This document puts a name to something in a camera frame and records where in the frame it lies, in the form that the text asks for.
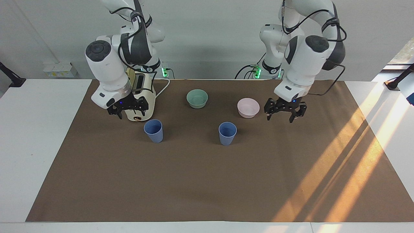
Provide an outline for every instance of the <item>pink bowl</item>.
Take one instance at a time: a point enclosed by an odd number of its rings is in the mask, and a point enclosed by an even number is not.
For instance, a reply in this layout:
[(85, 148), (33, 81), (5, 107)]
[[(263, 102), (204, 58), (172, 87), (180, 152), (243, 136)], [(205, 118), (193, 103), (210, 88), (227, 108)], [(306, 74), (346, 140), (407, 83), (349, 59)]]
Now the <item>pink bowl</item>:
[(254, 99), (244, 98), (237, 103), (237, 109), (240, 116), (252, 118), (260, 111), (260, 105)]

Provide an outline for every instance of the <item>white cable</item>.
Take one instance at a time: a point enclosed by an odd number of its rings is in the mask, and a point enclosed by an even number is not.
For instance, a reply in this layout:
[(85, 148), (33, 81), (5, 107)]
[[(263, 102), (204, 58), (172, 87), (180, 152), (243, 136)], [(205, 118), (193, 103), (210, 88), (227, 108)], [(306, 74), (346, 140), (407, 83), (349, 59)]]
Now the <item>white cable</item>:
[(170, 85), (171, 81), (168, 78), (155, 78), (155, 80), (167, 80), (168, 81), (167, 85), (165, 85), (165, 87), (155, 96), (155, 98), (157, 98)]

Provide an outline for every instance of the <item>green bowl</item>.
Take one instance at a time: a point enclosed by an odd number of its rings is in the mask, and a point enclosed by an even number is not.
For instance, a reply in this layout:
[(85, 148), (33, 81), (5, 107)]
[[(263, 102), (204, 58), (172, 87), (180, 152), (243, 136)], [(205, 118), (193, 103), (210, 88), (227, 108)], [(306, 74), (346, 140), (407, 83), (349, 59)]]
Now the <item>green bowl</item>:
[(199, 109), (206, 105), (208, 100), (207, 92), (195, 89), (187, 94), (187, 101), (192, 108)]

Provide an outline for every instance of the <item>green light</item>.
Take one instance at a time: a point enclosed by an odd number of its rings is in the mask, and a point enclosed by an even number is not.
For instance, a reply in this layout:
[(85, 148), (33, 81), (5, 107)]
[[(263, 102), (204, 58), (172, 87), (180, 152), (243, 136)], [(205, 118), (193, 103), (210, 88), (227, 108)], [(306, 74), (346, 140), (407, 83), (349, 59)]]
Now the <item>green light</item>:
[(262, 72), (262, 69), (260, 69), (259, 67), (256, 67), (256, 73), (255, 73), (255, 78), (259, 79), (260, 78), (260, 73)]
[(162, 70), (162, 76), (164, 76), (164, 78), (168, 77), (168, 71), (166, 71), (164, 67), (161, 67), (161, 70)]

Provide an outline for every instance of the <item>gray wall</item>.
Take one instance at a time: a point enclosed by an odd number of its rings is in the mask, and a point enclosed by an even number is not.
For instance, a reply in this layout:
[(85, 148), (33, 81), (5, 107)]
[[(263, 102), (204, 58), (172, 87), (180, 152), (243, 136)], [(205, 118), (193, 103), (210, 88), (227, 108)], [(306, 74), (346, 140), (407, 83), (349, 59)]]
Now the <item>gray wall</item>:
[[(279, 23), (281, 0), (146, 2), (166, 29), (156, 48), (178, 78), (232, 78), (264, 53), (258, 32), (266, 23)], [(343, 80), (371, 81), (414, 36), (412, 0), (335, 4), (349, 36)], [(0, 61), (27, 78), (44, 78), (42, 63), (56, 60), (72, 62), (83, 78), (92, 78), (85, 47), (99, 35), (117, 34), (124, 24), (99, 0), (0, 0), (0, 7)], [(305, 27), (307, 33), (320, 30), (312, 21)], [(323, 71), (318, 78), (337, 73)]]

